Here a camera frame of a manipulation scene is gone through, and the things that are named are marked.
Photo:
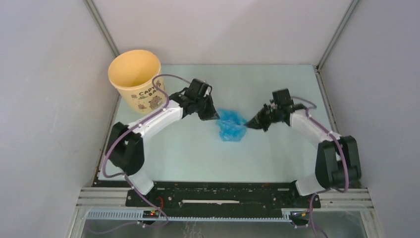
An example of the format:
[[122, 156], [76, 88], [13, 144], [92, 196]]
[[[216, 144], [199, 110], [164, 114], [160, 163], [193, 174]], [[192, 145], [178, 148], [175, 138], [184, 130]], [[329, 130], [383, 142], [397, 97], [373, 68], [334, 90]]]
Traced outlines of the blue plastic trash bag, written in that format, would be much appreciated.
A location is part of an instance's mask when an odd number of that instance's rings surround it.
[[219, 119], [216, 121], [219, 127], [219, 136], [223, 142], [239, 142], [246, 134], [247, 122], [236, 110], [218, 109]]

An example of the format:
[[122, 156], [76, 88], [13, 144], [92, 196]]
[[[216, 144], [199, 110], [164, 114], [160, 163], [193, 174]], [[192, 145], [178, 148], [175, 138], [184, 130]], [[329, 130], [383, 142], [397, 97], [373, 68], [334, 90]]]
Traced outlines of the yellow capybara trash bin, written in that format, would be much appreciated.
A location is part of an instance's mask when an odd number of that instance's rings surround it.
[[110, 83], [119, 92], [129, 107], [147, 115], [165, 104], [163, 78], [152, 83], [160, 74], [161, 64], [158, 57], [146, 50], [131, 50], [116, 57], [108, 67]]

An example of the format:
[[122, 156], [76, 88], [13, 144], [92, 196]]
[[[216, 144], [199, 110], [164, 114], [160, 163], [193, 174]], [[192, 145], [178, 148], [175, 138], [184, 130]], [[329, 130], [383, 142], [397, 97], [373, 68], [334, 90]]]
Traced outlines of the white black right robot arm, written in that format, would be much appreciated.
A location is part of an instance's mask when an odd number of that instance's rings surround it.
[[362, 175], [356, 139], [327, 129], [311, 115], [311, 109], [316, 109], [314, 103], [310, 107], [296, 104], [289, 90], [281, 89], [274, 91], [270, 103], [245, 123], [247, 128], [264, 132], [274, 123], [285, 123], [317, 150], [314, 173], [292, 182], [294, 190], [288, 193], [288, 201], [294, 207], [303, 206], [308, 195], [329, 189], [347, 192]]

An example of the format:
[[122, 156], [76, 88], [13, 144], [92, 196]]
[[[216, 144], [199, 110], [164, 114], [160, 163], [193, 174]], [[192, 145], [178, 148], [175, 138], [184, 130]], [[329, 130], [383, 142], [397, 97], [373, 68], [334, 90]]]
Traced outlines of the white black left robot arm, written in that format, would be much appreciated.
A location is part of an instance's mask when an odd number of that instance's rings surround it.
[[193, 79], [189, 86], [172, 95], [164, 94], [165, 104], [149, 115], [129, 124], [116, 123], [110, 131], [102, 173], [106, 178], [106, 164], [111, 162], [118, 168], [116, 176], [123, 176], [137, 199], [144, 206], [152, 206], [157, 194], [152, 188], [154, 182], [144, 168], [144, 143], [158, 132], [191, 114], [197, 114], [202, 121], [219, 119], [213, 105], [212, 87], [199, 79]]

